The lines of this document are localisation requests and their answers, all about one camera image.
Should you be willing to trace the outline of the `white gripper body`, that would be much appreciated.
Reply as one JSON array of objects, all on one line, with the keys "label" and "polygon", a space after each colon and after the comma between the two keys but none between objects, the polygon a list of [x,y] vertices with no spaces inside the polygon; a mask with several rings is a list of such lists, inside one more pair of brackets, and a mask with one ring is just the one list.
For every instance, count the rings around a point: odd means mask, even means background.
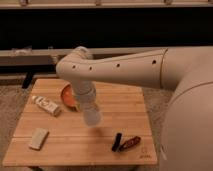
[{"label": "white gripper body", "polygon": [[91,81],[74,80],[71,87],[79,108],[97,107],[96,88]]}]

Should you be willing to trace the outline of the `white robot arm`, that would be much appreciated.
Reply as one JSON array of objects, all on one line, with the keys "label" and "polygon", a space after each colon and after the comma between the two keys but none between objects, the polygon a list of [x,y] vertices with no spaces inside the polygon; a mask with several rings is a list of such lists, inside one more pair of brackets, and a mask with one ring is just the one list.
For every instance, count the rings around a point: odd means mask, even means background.
[{"label": "white robot arm", "polygon": [[94,81],[173,92],[161,133],[159,171],[213,171],[213,46],[165,48],[96,59],[75,48],[56,65],[87,102]]}]

